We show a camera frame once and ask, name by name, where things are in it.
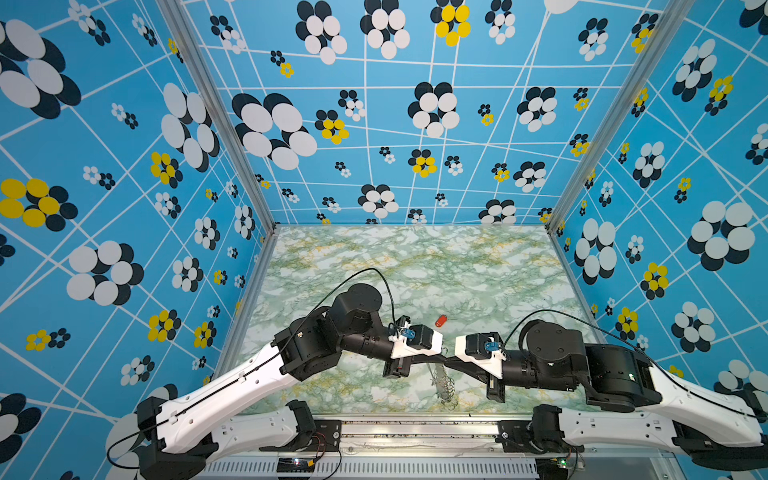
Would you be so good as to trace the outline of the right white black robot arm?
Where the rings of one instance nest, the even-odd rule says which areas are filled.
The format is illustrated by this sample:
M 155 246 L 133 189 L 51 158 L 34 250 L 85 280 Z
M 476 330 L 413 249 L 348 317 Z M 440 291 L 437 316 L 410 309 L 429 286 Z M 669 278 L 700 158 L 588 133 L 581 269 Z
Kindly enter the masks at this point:
M 594 413 L 553 405 L 534 408 L 528 422 L 503 421 L 498 442 L 512 452 L 578 453 L 589 443 L 657 447 L 722 471 L 767 466 L 767 436 L 755 398 L 718 393 L 673 379 L 643 353 L 591 344 L 581 332 L 534 320 L 517 350 L 488 350 L 495 332 L 455 341 L 450 369 L 486 386 L 503 402 L 508 386 L 573 391 L 582 388 Z

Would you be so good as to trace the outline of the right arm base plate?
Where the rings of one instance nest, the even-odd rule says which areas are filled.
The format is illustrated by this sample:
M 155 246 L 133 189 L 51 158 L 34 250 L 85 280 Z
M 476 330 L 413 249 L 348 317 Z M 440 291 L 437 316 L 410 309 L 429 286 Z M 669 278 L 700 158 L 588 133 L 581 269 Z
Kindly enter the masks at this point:
M 556 420 L 503 420 L 497 423 L 495 442 L 507 453 L 583 453 L 583 446 L 565 441 Z

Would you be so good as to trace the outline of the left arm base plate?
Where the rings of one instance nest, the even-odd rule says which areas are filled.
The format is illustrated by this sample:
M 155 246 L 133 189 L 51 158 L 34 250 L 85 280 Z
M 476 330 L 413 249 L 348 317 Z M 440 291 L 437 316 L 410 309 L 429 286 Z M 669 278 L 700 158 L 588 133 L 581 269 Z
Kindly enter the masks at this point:
M 299 433 L 285 446 L 260 447 L 261 452 L 338 452 L 343 423 L 337 419 L 316 419 L 311 433 Z

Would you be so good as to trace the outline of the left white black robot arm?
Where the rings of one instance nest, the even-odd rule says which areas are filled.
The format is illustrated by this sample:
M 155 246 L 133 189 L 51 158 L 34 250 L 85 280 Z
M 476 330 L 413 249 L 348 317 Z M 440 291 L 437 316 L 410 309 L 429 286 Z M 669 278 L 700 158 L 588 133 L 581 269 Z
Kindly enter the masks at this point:
M 234 417 L 264 397 L 336 367 L 344 352 L 384 361 L 388 376 L 405 376 L 413 356 L 441 354 L 441 333 L 406 317 L 388 329 L 379 316 L 381 305 L 376 288 L 355 284 L 209 384 L 177 399 L 151 396 L 141 402 L 137 425 L 146 442 L 136 450 L 140 476 L 191 479 L 214 459 L 237 451 L 303 447 L 316 427 L 301 401 L 258 420 L 248 428 L 249 438 L 239 433 Z

